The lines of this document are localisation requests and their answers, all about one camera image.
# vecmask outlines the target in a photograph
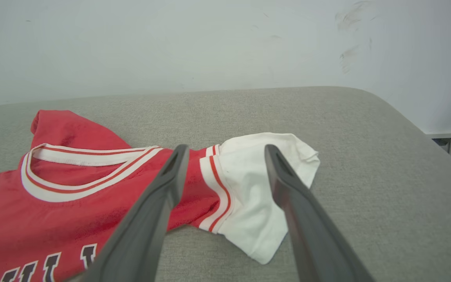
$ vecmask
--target red stripe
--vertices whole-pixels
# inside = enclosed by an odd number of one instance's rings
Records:
[[[224,184],[222,184],[222,181],[220,181],[220,178],[218,177],[217,168],[215,168],[215,162],[213,161],[213,156],[210,156],[210,164],[211,164],[211,171],[213,171],[213,175],[215,176],[215,180],[217,180],[218,185],[225,191],[227,194],[227,208],[225,211],[217,218],[215,221],[210,225],[210,228],[208,229],[209,232],[213,230],[213,227],[217,224],[217,222],[224,216],[229,208],[231,207],[231,195],[229,195],[229,191],[224,187]]]
[[[150,149],[149,151],[147,151],[146,153],[144,153],[143,155],[141,155],[140,157],[138,157],[137,159],[135,159],[131,164],[127,165],[125,168],[123,168],[122,170],[118,171],[115,175],[109,177],[108,179],[103,180],[103,181],[101,181],[101,182],[99,182],[99,183],[97,183],[97,184],[91,185],[91,186],[89,186],[89,187],[86,187],[86,188],[83,188],[83,189],[79,189],[79,190],[62,190],[62,189],[55,189],[55,188],[52,188],[52,187],[45,186],[45,185],[43,185],[43,184],[41,184],[41,183],[38,183],[38,182],[36,182],[34,179],[32,179],[32,178],[29,176],[29,174],[27,173],[27,167],[25,168],[25,174],[27,175],[27,178],[28,178],[32,183],[34,183],[34,185],[39,186],[39,187],[41,187],[41,188],[43,188],[43,189],[45,189],[45,190],[52,191],[52,192],[57,192],[57,193],[61,193],[61,194],[79,193],[79,192],[87,191],[87,190],[89,190],[89,189],[91,189],[91,188],[95,188],[95,187],[99,186],[100,184],[104,184],[104,183],[106,183],[107,181],[109,181],[109,180],[115,178],[116,176],[120,175],[120,173],[122,173],[123,171],[126,171],[126,170],[127,170],[128,168],[130,168],[134,163],[138,162],[140,159],[142,159],[145,155],[147,155],[149,152],[151,152],[151,151],[154,150],[154,149],[156,149],[156,148]],[[30,156],[27,156],[27,163],[30,162],[30,159],[31,159]]]
[[[74,150],[65,150],[65,149],[48,148],[48,147],[43,147],[42,149],[52,150],[52,151],[57,151],[57,152],[70,152],[70,153],[80,154],[80,155],[116,155],[116,154],[123,154],[126,152],[143,152],[146,150],[146,149],[142,149],[142,150],[133,150],[133,151],[124,151],[124,152],[78,152],[78,151],[74,151]]]

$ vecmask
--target jersey lettering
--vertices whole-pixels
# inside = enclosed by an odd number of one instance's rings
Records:
[[[34,271],[36,270],[36,266],[38,264],[38,261],[29,262],[25,266],[23,266],[22,271],[20,272],[20,275],[18,278],[20,278],[19,282],[30,282],[32,275],[34,274]]]
[[[43,276],[43,282],[55,282],[55,277],[53,277],[53,270],[59,265],[61,252],[48,255],[45,260],[45,265],[43,270],[45,275]]]
[[[83,265],[85,266],[85,269],[88,269],[88,266],[90,266],[93,263],[96,251],[97,251],[96,243],[83,246],[81,250],[81,259],[83,260]]]
[[[5,274],[3,274],[3,278],[1,278],[1,282],[15,281],[16,275],[18,274],[18,270],[20,270],[20,268],[14,268],[5,272]]]

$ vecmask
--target white sleeve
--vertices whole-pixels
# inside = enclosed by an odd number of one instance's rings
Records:
[[[272,259],[288,231],[285,215],[272,199],[264,158],[267,144],[281,150],[307,187],[320,164],[318,152],[293,134],[252,134],[219,147],[215,158],[231,194],[232,211],[218,233],[261,264]]]

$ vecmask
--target gray fabric surface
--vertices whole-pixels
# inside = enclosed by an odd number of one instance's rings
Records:
[[[377,281],[451,281],[451,157],[387,103],[340,87],[111,96],[0,106],[0,172],[29,150],[39,109],[68,109],[131,146],[204,148],[293,133],[320,152],[312,191]],[[288,239],[260,266],[221,236],[165,237],[158,281],[297,281]]]

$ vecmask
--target garment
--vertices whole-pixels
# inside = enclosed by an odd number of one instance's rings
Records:
[[[0,281],[62,281],[94,261],[172,150],[131,148],[70,111],[39,111],[18,169],[0,173]],[[266,264],[287,233],[271,197],[264,146],[277,145],[310,187],[317,152],[292,134],[252,134],[190,150],[168,230],[223,234]]]

